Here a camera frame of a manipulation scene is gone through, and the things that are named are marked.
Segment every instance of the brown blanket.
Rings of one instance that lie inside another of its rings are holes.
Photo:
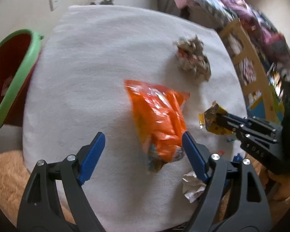
[[[248,156],[252,161],[257,173],[261,171],[262,165]],[[29,179],[22,151],[11,151],[0,154],[0,208],[10,221],[16,225],[18,209],[22,194]],[[222,219],[227,207],[228,194],[223,198],[218,211],[218,218]],[[269,201],[273,225],[276,224],[290,207],[290,197],[283,201]],[[74,222],[69,210],[62,207],[65,218]]]

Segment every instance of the green bucket rim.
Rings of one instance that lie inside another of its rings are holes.
[[[8,88],[6,91],[5,96],[3,97],[2,102],[0,103],[0,128],[3,126],[3,123],[6,119],[6,116],[9,113],[9,110],[14,103],[18,92],[22,88],[28,74],[30,73],[32,67],[36,63],[39,53],[41,50],[41,35],[33,30],[30,29],[22,29],[15,31],[8,35],[5,39],[0,42],[1,46],[6,43],[11,38],[15,37],[19,34],[29,34],[31,36],[31,41],[28,47],[28,50]]]

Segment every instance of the white cloth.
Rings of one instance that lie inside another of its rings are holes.
[[[178,68],[180,37],[198,35],[211,64],[209,82],[194,83]],[[135,129],[124,79],[190,92],[183,114],[188,130],[210,151],[239,146],[199,129],[198,114],[217,101],[245,116],[231,59],[217,33],[189,21],[123,6],[73,6],[42,51],[29,88],[23,126],[24,159],[32,171],[76,154],[97,132],[106,148],[84,192],[108,232],[154,232],[186,222],[196,204],[182,194],[186,157],[149,174]]]

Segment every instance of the trash bin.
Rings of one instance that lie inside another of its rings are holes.
[[[0,43],[0,128],[22,126],[29,80],[41,51],[42,36],[18,30]]]

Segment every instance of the blue gripper pad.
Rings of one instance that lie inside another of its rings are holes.
[[[99,135],[95,137],[94,143],[91,144],[91,148],[83,160],[83,163],[80,165],[80,174],[77,179],[80,185],[83,185],[85,181],[90,179],[104,147],[105,135],[103,133],[99,133]]]
[[[194,141],[190,138],[187,132],[183,134],[182,142],[183,142],[183,148],[187,154],[187,157],[190,161],[190,164],[197,178],[203,181],[204,183],[207,183],[209,180],[209,177],[206,173],[206,163],[203,160],[199,151],[197,150],[197,147],[194,144]]]

